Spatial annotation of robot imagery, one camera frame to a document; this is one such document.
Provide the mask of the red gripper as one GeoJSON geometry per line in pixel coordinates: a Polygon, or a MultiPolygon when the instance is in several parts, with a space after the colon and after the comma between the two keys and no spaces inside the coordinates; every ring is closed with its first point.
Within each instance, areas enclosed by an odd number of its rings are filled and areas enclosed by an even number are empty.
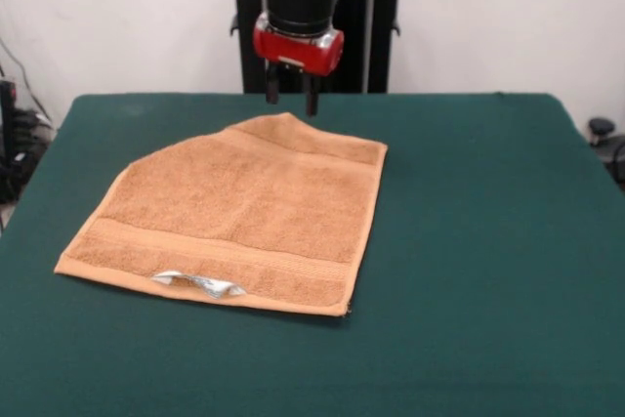
{"type": "Polygon", "coordinates": [[[330,29],[316,38],[297,39],[270,30],[256,28],[253,43],[257,54],[268,61],[266,67],[266,101],[279,101],[279,63],[293,65],[303,72],[306,92],[306,113],[313,117],[318,111],[320,78],[333,72],[343,53],[345,37],[340,30],[330,29]]]}

